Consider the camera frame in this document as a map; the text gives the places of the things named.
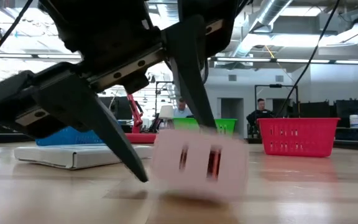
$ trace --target screw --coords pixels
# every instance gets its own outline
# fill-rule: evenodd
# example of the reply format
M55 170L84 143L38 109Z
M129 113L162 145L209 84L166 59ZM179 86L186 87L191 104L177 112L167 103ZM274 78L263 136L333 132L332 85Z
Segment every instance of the screw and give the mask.
M34 116L35 116L36 118L41 118L41 117L45 116L45 112L43 112L43 111L35 112L35 113L34 113Z
M121 77L121 73L117 72L117 73L115 73L115 74L113 75L113 77L114 77L114 78L119 78L119 77Z
M145 64L146 64L146 62L144 60L141 60L137 63L137 66L143 67Z

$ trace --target wall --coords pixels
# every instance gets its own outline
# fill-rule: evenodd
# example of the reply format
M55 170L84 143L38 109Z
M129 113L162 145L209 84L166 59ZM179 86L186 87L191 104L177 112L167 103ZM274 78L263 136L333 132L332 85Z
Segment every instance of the wall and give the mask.
M228 75L237 75L236 82L229 82ZM284 75L283 85L292 85L292 81L281 69L232 70L212 68L205 84L209 103L215 118L221 118L221 98L242 98L244 100L244 116L255 110L255 85L274 84L276 75ZM258 88L258 98L285 98L289 91L286 88Z
M221 118L237 119L234 132L244 136L244 102L242 98L219 98L221 100Z
M292 72L292 83L295 84L296 80L299 78L301 73L305 67L301 67L294 72ZM311 89L311 67L307 69L305 74L302 76L302 79L298 83L298 94L299 94L299 100L301 102L308 102L312 101L312 89Z
M311 65L300 83L301 101L358 99L358 65Z

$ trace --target white wall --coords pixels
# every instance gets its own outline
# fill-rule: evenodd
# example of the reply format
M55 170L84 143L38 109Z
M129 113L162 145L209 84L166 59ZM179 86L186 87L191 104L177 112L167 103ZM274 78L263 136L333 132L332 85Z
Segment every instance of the white wall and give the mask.
M358 99L358 65L310 65L304 78L299 84L302 102Z
M294 72L292 72L291 76L292 76L292 80L293 80L293 84L295 84L296 80L299 78L299 76L301 75L301 73L303 72L303 70L305 69L305 67L301 67L297 70L295 70ZM298 83L298 99L301 102L309 102L312 101L311 98L311 94L312 94L312 89L311 89L311 67L309 67L307 69L307 71L305 72L305 74L302 76L302 79L299 81Z
M237 81L229 82L228 75L237 75ZM256 104L254 86L275 84L276 75L284 75L282 85L292 85L291 79L281 69L260 69L258 71L210 69L205 87L214 117L221 117L221 98L242 98L244 99L244 116L253 112ZM257 98L286 98L288 93L289 90L286 88L258 88ZM244 133L247 135L246 123L244 124Z

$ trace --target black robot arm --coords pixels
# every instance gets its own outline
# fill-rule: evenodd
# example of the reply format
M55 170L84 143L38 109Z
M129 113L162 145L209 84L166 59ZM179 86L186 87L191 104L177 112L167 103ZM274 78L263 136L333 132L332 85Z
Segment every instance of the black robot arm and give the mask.
M165 30L151 23L143 0L40 0L78 64L58 63L0 82L0 128L45 138L66 126L92 129L143 182L144 167L97 93L122 85L132 94L149 83L147 69L170 64L174 82L200 125L215 128L200 70L230 42L238 0L178 0L180 21Z

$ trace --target seated man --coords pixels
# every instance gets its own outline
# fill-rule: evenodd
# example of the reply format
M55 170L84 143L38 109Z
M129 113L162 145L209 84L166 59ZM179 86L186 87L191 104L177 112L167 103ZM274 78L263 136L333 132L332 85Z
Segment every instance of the seated man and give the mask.
M174 118L187 118L192 116L193 113L186 107L186 102L183 98L179 99L178 107L173 110Z
M247 116L249 125L255 126L256 120L259 118L274 118L274 114L265 109L265 100L258 99L258 109Z

